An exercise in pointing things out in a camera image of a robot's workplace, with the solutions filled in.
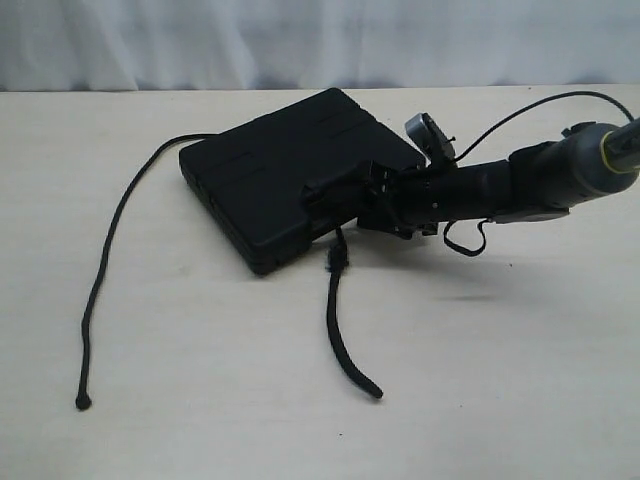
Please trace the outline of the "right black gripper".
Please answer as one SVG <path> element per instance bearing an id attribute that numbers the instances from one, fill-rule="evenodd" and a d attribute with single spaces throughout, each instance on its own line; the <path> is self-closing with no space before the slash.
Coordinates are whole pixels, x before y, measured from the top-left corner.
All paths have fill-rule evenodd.
<path id="1" fill-rule="evenodd" d="M 453 217 L 433 196 L 432 183 L 452 172 L 451 161 L 401 170 L 366 161 L 357 165 L 357 174 L 307 183 L 301 201 L 307 205 L 311 234 L 325 235 L 357 217 L 359 228 L 402 240 L 410 240 L 416 232 L 433 236 Z"/>

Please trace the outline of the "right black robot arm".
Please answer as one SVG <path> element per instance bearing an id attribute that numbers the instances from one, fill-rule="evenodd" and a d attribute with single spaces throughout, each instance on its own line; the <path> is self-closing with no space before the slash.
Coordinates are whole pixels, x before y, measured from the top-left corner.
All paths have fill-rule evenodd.
<path id="1" fill-rule="evenodd" d="M 425 165 L 405 169 L 373 160 L 302 191 L 311 218 L 332 230 L 351 219 L 364 229 L 409 239 L 437 234 L 440 224 L 498 224 L 564 217 L 572 207 L 630 188 L 639 178 L 639 122 L 584 122 L 559 141 L 507 159 L 460 167 L 449 138 L 421 114 L 406 126 Z"/>

